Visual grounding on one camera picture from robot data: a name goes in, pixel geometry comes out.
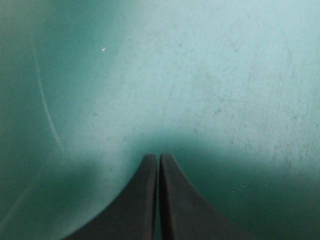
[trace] teal background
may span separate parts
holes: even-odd
[[[66,236],[161,152],[261,239],[320,239],[319,19],[316,0],[0,0],[0,239]]]

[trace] curved line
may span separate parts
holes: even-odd
[[[43,88],[43,84],[42,84],[42,80],[41,80],[41,75],[40,75],[40,68],[39,68],[39,63],[38,63],[38,58],[37,58],[37,52],[36,52],[36,47],[34,42],[32,42],[32,53],[33,53],[33,58],[34,58],[34,64],[35,64],[35,69],[36,69],[36,78],[37,78],[37,82],[38,82],[38,86],[39,86],[39,91],[40,91],[40,95],[41,95],[41,101],[42,101],[42,105],[45,111],[45,115],[46,118],[48,120],[52,135],[54,140],[57,142],[57,144],[59,145],[61,151],[65,151],[64,146],[61,142],[61,139],[57,133],[55,124],[52,120],[51,114],[49,112],[49,108],[48,108],[48,104],[47,104],[47,100],[46,100],[46,96],[44,93],[44,88]]]
[[[47,117],[50,129],[51,129],[51,132],[53,134],[55,141],[57,142],[61,151],[64,152],[65,151],[64,146],[63,146],[61,139],[56,131],[54,122],[53,122],[51,115],[50,115],[50,112],[49,112],[48,104],[46,101],[46,97],[45,97],[45,93],[44,93],[44,89],[43,89],[43,85],[42,85],[40,68],[39,68],[39,63],[38,63],[38,59],[37,59],[37,52],[36,52],[36,47],[34,45],[34,42],[32,42],[32,53],[33,53],[34,64],[35,64],[35,69],[36,69],[37,82],[38,82],[38,86],[39,86],[41,101],[43,104],[45,115]],[[22,194],[17,198],[17,200],[14,202],[13,206],[10,208],[10,210],[7,212],[7,214],[4,216],[4,218],[0,221],[0,233],[2,233],[4,231],[6,225],[12,219],[14,213],[22,205],[23,201],[25,200],[25,198],[28,195],[29,190],[32,188],[32,185],[35,184],[36,179],[39,177],[40,173],[42,172],[41,171],[42,168],[43,168],[43,165],[40,168],[40,170],[35,174],[35,176],[29,181],[29,183],[26,185],[26,188],[23,190]]]

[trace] scratch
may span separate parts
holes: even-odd
[[[52,117],[51,117],[51,114],[50,114],[50,111],[48,108],[48,104],[47,104],[47,100],[46,100],[46,96],[45,96],[45,92],[44,92],[44,88],[43,88],[43,84],[42,84],[42,79],[41,79],[41,75],[40,75],[40,67],[39,67],[38,58],[37,58],[36,46],[33,41],[32,41],[32,53],[33,53],[33,58],[34,58],[35,70],[36,70],[36,78],[37,78],[37,82],[38,82],[38,87],[39,87],[39,91],[40,91],[40,95],[41,95],[41,101],[42,101],[42,105],[44,108],[44,112],[45,112],[46,118],[48,120],[49,127],[51,129],[53,138],[57,142],[61,151],[64,152],[65,151],[64,146],[63,146],[61,139],[57,133],[55,124],[52,120]]]
[[[42,101],[42,104],[43,104],[45,115],[47,117],[50,129],[51,129],[51,132],[53,134],[53,137],[54,137],[55,141],[57,142],[57,144],[60,147],[61,151],[65,152],[64,146],[63,146],[63,144],[62,144],[62,142],[61,142],[61,140],[59,138],[59,135],[58,135],[58,133],[56,131],[54,122],[52,121],[52,118],[51,118],[51,115],[50,115],[50,112],[49,112],[48,104],[47,104],[47,101],[46,101],[46,97],[45,97],[45,93],[44,93],[44,89],[43,89],[43,85],[42,85],[41,75],[40,75],[40,68],[39,68],[39,63],[38,63],[38,59],[37,59],[36,47],[35,47],[33,41],[32,41],[32,53],[33,53],[34,64],[35,64],[35,69],[36,69],[36,77],[37,77],[38,87],[39,87],[39,91],[40,91],[40,95],[41,95],[41,101]],[[35,185],[35,182],[38,179],[38,177],[39,177],[41,172],[42,171],[39,170],[35,174],[35,176],[29,181],[29,183],[26,185],[26,188],[23,190],[21,195],[14,202],[13,206],[10,208],[10,210],[7,212],[7,214],[4,216],[4,218],[1,220],[1,222],[0,222],[0,233],[4,232],[4,229],[5,229],[6,225],[12,219],[12,217],[14,216],[14,213],[17,211],[17,209],[19,209],[21,207],[22,203],[24,202],[24,200],[28,196],[28,193],[29,193],[30,189],[32,189],[33,185]]]

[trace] green wall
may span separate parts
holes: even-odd
[[[64,237],[161,152],[261,239],[320,238],[319,19],[316,0],[0,0],[0,239]]]

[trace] black plastic piece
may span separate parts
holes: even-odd
[[[157,205],[157,160],[145,155],[119,196],[65,240],[152,240]]]
[[[196,192],[172,154],[161,155],[159,174],[164,240],[256,240],[218,213]]]

